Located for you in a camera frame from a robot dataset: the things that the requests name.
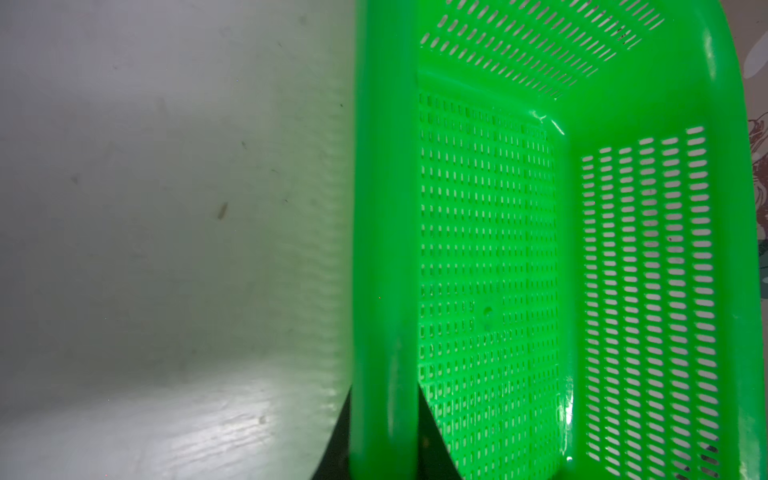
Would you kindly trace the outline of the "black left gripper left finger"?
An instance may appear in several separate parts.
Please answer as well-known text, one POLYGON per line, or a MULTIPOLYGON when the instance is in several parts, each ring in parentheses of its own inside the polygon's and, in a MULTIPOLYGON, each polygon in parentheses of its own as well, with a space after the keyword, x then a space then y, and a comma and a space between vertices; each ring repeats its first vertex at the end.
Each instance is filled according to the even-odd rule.
POLYGON ((312 480, 352 479, 349 468, 351 398, 352 390, 349 390, 312 480))

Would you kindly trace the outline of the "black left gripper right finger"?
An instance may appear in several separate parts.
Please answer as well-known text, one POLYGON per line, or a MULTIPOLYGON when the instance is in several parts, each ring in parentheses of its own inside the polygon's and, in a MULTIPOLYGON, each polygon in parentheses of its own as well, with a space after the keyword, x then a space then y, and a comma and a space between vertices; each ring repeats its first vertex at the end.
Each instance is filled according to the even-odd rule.
POLYGON ((418 393, 417 479, 461 480, 422 388, 418 393))

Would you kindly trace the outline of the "green plastic perforated basket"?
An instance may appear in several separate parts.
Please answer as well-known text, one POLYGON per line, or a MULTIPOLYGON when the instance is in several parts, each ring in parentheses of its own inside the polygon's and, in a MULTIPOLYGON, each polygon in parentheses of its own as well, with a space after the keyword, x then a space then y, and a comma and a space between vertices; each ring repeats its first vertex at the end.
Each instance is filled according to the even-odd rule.
POLYGON ((355 479, 763 479, 744 89, 717 1, 357 3, 355 479))

